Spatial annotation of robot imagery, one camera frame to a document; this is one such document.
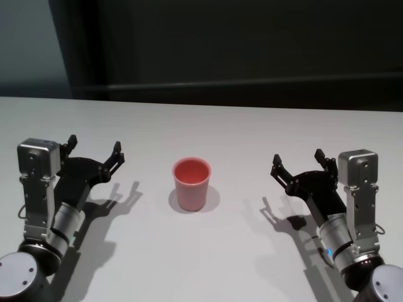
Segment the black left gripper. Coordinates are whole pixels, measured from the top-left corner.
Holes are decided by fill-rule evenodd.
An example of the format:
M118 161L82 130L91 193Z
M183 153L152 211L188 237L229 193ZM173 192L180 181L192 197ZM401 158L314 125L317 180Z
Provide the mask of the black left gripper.
M76 145L77 137L71 135L66 143L60 144L60 158L68 158ZM68 204L81 211L91 189L97 184L109 182L124 162L125 156L119 141L116 141L110 157L103 164L83 157L68 158L58 173L60 179L55 187L56 209L62 204Z

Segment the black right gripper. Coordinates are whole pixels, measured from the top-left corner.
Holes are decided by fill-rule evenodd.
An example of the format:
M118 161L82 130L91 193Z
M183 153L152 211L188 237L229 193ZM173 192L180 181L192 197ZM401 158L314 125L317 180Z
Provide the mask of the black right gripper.
M275 154L270 175L289 196L302 199L318 226L323 225L329 215L346 212L346 206L336 189L338 167L335 158L328 158L322 149L317 149L314 158L325 171L308 171L291 175L283 166L281 157Z

